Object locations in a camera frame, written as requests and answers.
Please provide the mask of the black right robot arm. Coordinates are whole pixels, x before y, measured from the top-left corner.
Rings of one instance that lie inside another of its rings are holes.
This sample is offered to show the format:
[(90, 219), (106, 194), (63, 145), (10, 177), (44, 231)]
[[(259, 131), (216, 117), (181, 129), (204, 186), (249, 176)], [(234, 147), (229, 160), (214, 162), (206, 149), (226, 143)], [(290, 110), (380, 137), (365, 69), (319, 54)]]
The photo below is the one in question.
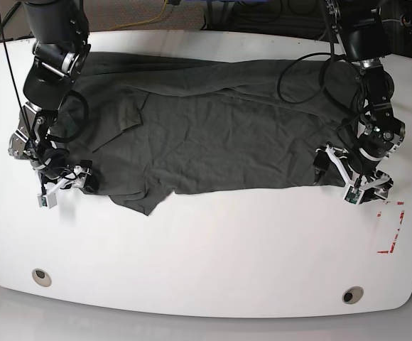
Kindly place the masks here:
[[(92, 162), (77, 165), (67, 162), (69, 152), (63, 146), (77, 139), (89, 121), (86, 99), (73, 90), (90, 52), (89, 21), (82, 1), (23, 1), (28, 25), (35, 38), (33, 64), (26, 77), (19, 123), (9, 141), (9, 155), (27, 160), (37, 171), (42, 185), (41, 199), (46, 201), (48, 183), (58, 189), (79, 188), (95, 193), (98, 181), (92, 174)], [(69, 98), (82, 105), (82, 119), (70, 136), (50, 134), (58, 120), (58, 111)]]

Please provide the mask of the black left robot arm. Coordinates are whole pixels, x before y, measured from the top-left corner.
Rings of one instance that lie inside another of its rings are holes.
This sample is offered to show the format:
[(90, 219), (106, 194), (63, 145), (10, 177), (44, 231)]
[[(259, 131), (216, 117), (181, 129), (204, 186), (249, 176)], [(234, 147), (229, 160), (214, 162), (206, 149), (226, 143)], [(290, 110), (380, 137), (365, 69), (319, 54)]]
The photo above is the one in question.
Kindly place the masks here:
[[(326, 144), (316, 150), (314, 182), (319, 183), (334, 164), (345, 183), (344, 199), (353, 205), (387, 199), (394, 182), (377, 166), (406, 136), (406, 125), (394, 116), (391, 104), (394, 81), (381, 62), (391, 53), (380, 15), (382, 5), (383, 1), (324, 1), (320, 7), (330, 51), (313, 96), (325, 95), (348, 115), (336, 132), (345, 131), (349, 141), (342, 147)], [(327, 90), (327, 72), (339, 61), (357, 73), (359, 97), (354, 109)]]

